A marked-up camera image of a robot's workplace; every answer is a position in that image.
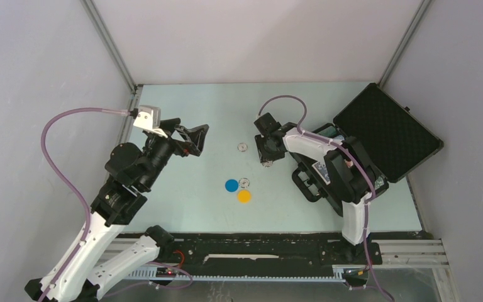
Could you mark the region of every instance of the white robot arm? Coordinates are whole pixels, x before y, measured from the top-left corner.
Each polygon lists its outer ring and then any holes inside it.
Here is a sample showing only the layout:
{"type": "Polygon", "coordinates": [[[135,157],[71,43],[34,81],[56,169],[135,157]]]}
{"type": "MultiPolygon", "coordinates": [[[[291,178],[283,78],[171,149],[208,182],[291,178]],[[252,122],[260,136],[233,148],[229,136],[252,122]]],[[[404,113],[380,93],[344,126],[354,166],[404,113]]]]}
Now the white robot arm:
{"type": "Polygon", "coordinates": [[[152,226],[129,249],[94,267],[108,245],[143,206],[153,183],[171,155],[199,156],[208,125],[186,129],[180,119],[160,121],[160,109],[140,106],[131,113],[134,126],[148,137],[143,150],[122,143],[111,152],[105,169],[110,176],[91,204],[86,223],[58,264],[41,279],[33,279],[25,291],[35,301],[90,302],[101,299],[115,284],[143,264],[172,251],[173,237],[152,226]],[[184,141],[174,140],[177,131],[184,141]]]}
{"type": "Polygon", "coordinates": [[[319,162],[327,170],[326,176],[330,180],[330,186],[336,196],[341,199],[343,238],[353,246],[362,243],[365,201],[371,197],[371,192],[357,167],[338,148],[343,147],[349,151],[350,155],[355,156],[370,180],[375,182],[380,176],[380,172],[371,163],[361,143],[355,138],[333,140],[318,137],[317,134],[306,130],[301,133],[295,124],[281,125],[269,113],[259,117],[255,121],[255,126],[260,132],[255,140],[261,162],[278,160],[284,158],[286,152],[291,152],[309,157],[319,162]]]}

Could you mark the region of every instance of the open black case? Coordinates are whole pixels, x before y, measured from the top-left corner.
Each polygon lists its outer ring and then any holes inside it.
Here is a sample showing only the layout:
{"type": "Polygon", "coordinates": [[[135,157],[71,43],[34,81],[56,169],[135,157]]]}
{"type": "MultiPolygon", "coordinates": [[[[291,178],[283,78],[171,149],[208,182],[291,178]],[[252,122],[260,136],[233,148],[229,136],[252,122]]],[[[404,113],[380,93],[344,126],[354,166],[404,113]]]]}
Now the open black case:
{"type": "MultiPolygon", "coordinates": [[[[336,115],[333,124],[327,123],[313,132],[331,138],[357,138],[382,174],[375,182],[378,196],[389,187],[388,182],[400,181],[443,148],[443,142],[418,122],[408,108],[395,102],[375,83],[336,115]]],[[[325,175],[325,168],[306,156],[292,156],[298,163],[292,180],[305,198],[310,202],[326,198],[343,216],[341,201],[330,188],[331,179],[325,175]],[[302,173],[308,178],[301,179],[302,173]]]]}
{"type": "MultiPolygon", "coordinates": [[[[377,191],[383,193],[388,182],[397,182],[443,147],[443,142],[427,130],[412,115],[377,84],[369,84],[353,101],[328,123],[314,131],[329,137],[357,137],[365,147],[382,177],[377,180],[377,191]]],[[[324,176],[316,162],[302,155],[292,155],[299,163],[293,179],[310,201],[326,197],[336,212],[341,213],[341,202],[336,202],[328,190],[324,176]],[[308,175],[301,180],[300,172],[308,175]],[[313,184],[318,193],[308,187],[313,184]]],[[[118,238],[138,238],[139,233],[121,234],[118,238]]],[[[336,265],[365,265],[364,254],[344,256],[340,232],[324,233],[172,233],[173,249],[184,253],[182,266],[195,277],[205,280],[219,278],[251,279],[328,279],[345,277],[345,271],[334,270],[336,265]],[[235,257],[211,257],[210,255],[235,257]]],[[[371,233],[369,253],[374,264],[382,264],[378,240],[425,240],[431,235],[420,232],[371,233]]],[[[157,261],[179,263],[178,254],[167,255],[157,261]]]]}

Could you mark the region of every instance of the purple tube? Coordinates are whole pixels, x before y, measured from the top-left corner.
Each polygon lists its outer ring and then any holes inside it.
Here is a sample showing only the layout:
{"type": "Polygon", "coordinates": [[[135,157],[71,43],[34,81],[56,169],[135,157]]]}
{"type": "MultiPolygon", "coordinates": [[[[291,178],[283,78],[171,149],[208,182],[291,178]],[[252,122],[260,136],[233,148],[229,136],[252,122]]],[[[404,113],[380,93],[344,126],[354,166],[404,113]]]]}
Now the purple tube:
{"type": "MultiPolygon", "coordinates": [[[[86,236],[88,234],[88,231],[90,230],[90,224],[91,224],[91,215],[90,215],[90,206],[84,199],[83,195],[79,190],[62,174],[60,169],[55,165],[53,160],[51,159],[51,156],[49,156],[49,153],[47,152],[47,146],[45,145],[45,140],[47,138],[47,132],[49,131],[49,128],[58,121],[59,119],[63,118],[64,116],[72,115],[74,113],[79,113],[79,112],[102,112],[102,113],[109,113],[109,114],[114,114],[114,115],[121,115],[121,116],[127,116],[129,115],[128,110],[112,110],[112,109],[103,109],[103,108],[77,108],[77,109],[72,109],[65,111],[63,113],[60,113],[59,115],[53,117],[45,127],[43,127],[42,131],[42,139],[41,139],[41,144],[42,144],[42,153],[53,171],[58,175],[58,177],[71,189],[73,193],[77,196],[79,199],[82,208],[84,209],[84,216],[86,217],[86,224],[84,225],[84,231],[82,232],[82,235],[80,236],[80,240],[84,241],[86,239],[86,236]]],[[[77,244],[73,251],[71,251],[71,254],[66,258],[60,269],[57,271],[53,279],[49,282],[49,285],[43,290],[42,295],[40,298],[38,298],[38,302],[42,302],[43,299],[47,296],[50,290],[50,285],[54,284],[58,278],[62,275],[66,267],[69,265],[69,262],[75,257],[75,255],[78,253],[80,249],[80,245],[77,244]]]]}

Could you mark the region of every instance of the black case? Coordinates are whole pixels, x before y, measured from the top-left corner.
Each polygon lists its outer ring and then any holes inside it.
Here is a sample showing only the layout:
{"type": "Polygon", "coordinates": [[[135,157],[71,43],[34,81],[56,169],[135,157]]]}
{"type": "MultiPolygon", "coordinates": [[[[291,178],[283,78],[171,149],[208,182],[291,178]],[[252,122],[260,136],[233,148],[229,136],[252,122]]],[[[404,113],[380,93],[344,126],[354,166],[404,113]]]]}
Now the black case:
{"type": "MultiPolygon", "coordinates": [[[[334,117],[333,122],[341,134],[360,140],[384,179],[395,183],[443,148],[443,141],[408,111],[408,108],[395,102],[376,83],[371,83],[334,117]]],[[[342,216],[341,201],[336,200],[330,186],[312,167],[315,160],[300,154],[291,155],[299,163],[292,179],[306,199],[315,202],[324,197],[342,216]],[[305,172],[309,179],[302,181],[300,172],[305,172]],[[307,187],[312,184],[318,188],[315,195],[307,187]]],[[[377,195],[387,188],[385,181],[377,190],[377,195]]]]}

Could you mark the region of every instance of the metal frame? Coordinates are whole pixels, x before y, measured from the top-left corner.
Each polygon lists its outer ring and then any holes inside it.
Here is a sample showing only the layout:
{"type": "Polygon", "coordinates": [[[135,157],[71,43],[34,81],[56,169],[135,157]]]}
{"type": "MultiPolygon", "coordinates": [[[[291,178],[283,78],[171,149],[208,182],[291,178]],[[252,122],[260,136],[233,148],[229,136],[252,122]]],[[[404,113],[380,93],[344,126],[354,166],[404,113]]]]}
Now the metal frame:
{"type": "Polygon", "coordinates": [[[406,28],[406,31],[404,32],[404,35],[401,38],[401,41],[399,42],[399,45],[397,46],[397,49],[395,50],[392,58],[390,59],[390,62],[388,63],[388,66],[382,73],[382,77],[380,77],[379,80],[379,86],[380,88],[384,88],[384,86],[387,84],[388,79],[394,72],[395,68],[397,67],[397,64],[399,63],[404,50],[410,43],[410,40],[412,40],[412,37],[414,33],[416,33],[416,30],[419,27],[419,24],[421,23],[421,20],[423,20],[423,17],[425,17],[425,14],[427,12],[427,9],[429,8],[430,4],[434,0],[422,0],[421,4],[418,7],[418,10],[414,14],[414,17],[412,18],[412,21],[408,25],[408,28],[406,28]]]}
{"type": "MultiPolygon", "coordinates": [[[[409,26],[407,27],[399,45],[397,46],[392,58],[390,59],[385,71],[383,72],[378,85],[381,88],[387,84],[390,76],[394,72],[397,64],[399,63],[406,47],[409,45],[413,35],[415,34],[421,20],[425,17],[425,14],[433,0],[422,0],[417,11],[414,14],[409,26]]],[[[132,97],[129,102],[128,109],[134,108],[139,104],[143,86],[137,86],[137,84],[132,79],[132,76],[125,65],[125,62],[119,53],[115,42],[111,38],[106,25],[97,10],[96,5],[93,0],[81,0],[84,9],[88,13],[94,27],[103,43],[105,44],[107,51],[114,60],[116,66],[118,67],[121,75],[125,79],[130,91],[132,92],[132,97]]],[[[118,137],[118,143],[125,142],[130,136],[131,130],[131,119],[127,118],[121,126],[121,131],[118,137]]],[[[413,192],[413,182],[408,179],[409,186],[413,192]]],[[[416,203],[419,217],[422,217],[421,207],[416,203]]],[[[427,230],[428,226],[421,220],[422,227],[427,230]]],[[[445,249],[441,240],[425,240],[422,238],[412,238],[405,236],[407,239],[390,239],[390,240],[373,240],[375,243],[379,244],[380,253],[382,256],[382,264],[375,266],[378,269],[432,269],[436,285],[438,287],[438,292],[440,295],[441,302],[459,302],[456,285],[452,278],[449,264],[447,261],[447,256],[445,255],[445,249]]],[[[106,260],[117,253],[119,250],[126,249],[131,245],[135,239],[129,238],[117,238],[109,246],[107,251],[103,254],[99,261],[106,260]]],[[[198,281],[299,281],[299,282],[343,282],[344,279],[341,274],[347,269],[361,268],[363,266],[355,265],[333,265],[332,269],[334,272],[334,277],[232,277],[232,276],[194,276],[195,280],[198,281]]],[[[156,277],[157,268],[153,266],[143,266],[137,269],[135,272],[131,273],[127,279],[132,280],[161,280],[165,279],[162,277],[156,277]]]]}
{"type": "Polygon", "coordinates": [[[101,15],[97,10],[97,7],[95,6],[94,1],[93,0],[80,0],[80,1],[84,9],[86,10],[86,13],[90,17],[95,29],[99,33],[99,37],[103,41],[104,46],[106,46],[106,49],[110,54],[110,57],[112,57],[112,59],[114,60],[114,63],[116,64],[116,66],[119,69],[119,72],[125,79],[125,82],[130,88],[130,91],[134,93],[136,91],[136,83],[132,79],[132,76],[130,75],[128,68],[125,65],[125,61],[123,61],[123,58],[119,53],[118,48],[116,47],[116,44],[112,39],[112,36],[110,35],[110,32],[108,32],[108,29],[106,28],[106,25],[104,24],[104,21],[101,18],[101,15]]]}
{"type": "Polygon", "coordinates": [[[421,223],[421,228],[427,232],[430,232],[431,228],[429,226],[429,222],[425,220],[425,208],[421,202],[418,202],[416,199],[416,195],[414,192],[416,191],[416,185],[414,182],[414,177],[408,175],[406,176],[406,182],[408,183],[408,188],[412,193],[412,200],[414,201],[414,205],[416,206],[416,212],[418,212],[419,222],[421,223]]]}
{"type": "MultiPolygon", "coordinates": [[[[385,236],[383,233],[375,233],[377,236],[385,236]]],[[[334,233],[326,233],[323,236],[333,236],[334,233]]],[[[393,236],[409,236],[403,232],[393,233],[393,236]]],[[[181,243],[185,240],[184,237],[198,237],[196,234],[174,234],[176,243],[181,243]]],[[[224,235],[209,235],[205,241],[210,240],[215,244],[218,243],[217,238],[225,237],[224,235]]],[[[110,259],[114,254],[121,252],[132,246],[135,238],[116,238],[106,249],[105,253],[100,258],[100,262],[110,259]]],[[[373,239],[373,242],[380,247],[382,256],[382,264],[375,265],[376,269],[431,269],[435,278],[436,286],[440,302],[459,302],[456,286],[454,284],[445,249],[441,240],[425,240],[425,239],[373,239]]],[[[187,255],[193,254],[191,250],[185,251],[187,255]]],[[[237,282],[345,282],[344,273],[350,272],[354,269],[363,269],[364,265],[332,265],[332,272],[334,276],[287,276],[287,277],[259,277],[259,276],[232,276],[229,274],[222,274],[219,276],[210,275],[192,275],[196,281],[237,281],[237,282]]],[[[141,266],[131,274],[126,280],[139,281],[169,281],[169,280],[186,280],[185,276],[166,277],[157,276],[158,267],[146,264],[141,266]]]]}

